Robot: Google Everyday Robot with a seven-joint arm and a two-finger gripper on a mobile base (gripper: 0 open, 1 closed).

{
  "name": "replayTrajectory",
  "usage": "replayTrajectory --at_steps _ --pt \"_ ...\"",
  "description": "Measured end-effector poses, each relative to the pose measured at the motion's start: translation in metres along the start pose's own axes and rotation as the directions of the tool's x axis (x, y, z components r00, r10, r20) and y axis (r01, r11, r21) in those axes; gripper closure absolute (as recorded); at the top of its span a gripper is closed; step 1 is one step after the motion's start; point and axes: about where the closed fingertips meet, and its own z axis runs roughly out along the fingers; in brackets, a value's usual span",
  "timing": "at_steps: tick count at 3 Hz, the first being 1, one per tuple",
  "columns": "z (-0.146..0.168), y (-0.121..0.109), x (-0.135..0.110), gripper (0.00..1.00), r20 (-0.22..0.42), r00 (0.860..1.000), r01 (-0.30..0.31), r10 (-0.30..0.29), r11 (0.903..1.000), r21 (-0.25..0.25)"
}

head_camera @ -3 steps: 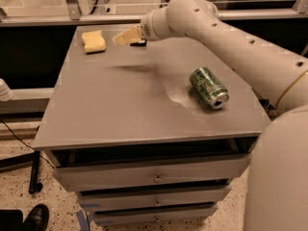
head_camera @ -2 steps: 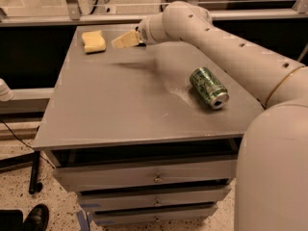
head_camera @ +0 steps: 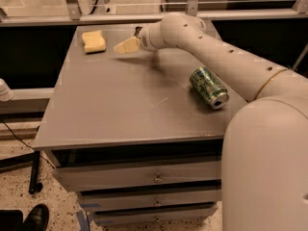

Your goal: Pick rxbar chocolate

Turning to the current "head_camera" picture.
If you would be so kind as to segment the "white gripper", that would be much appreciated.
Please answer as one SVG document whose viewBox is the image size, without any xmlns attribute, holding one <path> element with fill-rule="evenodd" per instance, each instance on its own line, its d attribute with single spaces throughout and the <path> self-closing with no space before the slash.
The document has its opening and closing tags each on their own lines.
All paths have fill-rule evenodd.
<svg viewBox="0 0 308 231">
<path fill-rule="evenodd" d="M 145 24 L 141 27 L 142 30 L 138 37 L 126 39 L 114 47 L 117 54 L 138 52 L 141 47 L 149 51 L 159 50 L 164 47 L 160 22 Z"/>
</svg>

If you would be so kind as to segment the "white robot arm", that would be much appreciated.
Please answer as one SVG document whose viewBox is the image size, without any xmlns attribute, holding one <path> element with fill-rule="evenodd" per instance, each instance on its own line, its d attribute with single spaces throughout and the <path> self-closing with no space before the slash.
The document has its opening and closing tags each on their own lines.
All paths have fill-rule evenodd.
<svg viewBox="0 0 308 231">
<path fill-rule="evenodd" d="M 182 13 L 141 27 L 115 51 L 163 48 L 191 53 L 247 102 L 223 141 L 223 231 L 308 231 L 308 79 Z"/>
</svg>

